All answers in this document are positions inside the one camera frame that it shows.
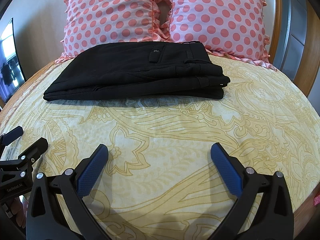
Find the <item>person's left hand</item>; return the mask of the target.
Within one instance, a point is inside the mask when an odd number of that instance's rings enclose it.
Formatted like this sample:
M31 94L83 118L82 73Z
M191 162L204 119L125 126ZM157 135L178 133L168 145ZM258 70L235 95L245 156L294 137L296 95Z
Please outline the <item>person's left hand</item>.
M25 229L26 226L26 216L24 212L24 207L19 197L10 199L6 202L8 210L14 215L18 227Z

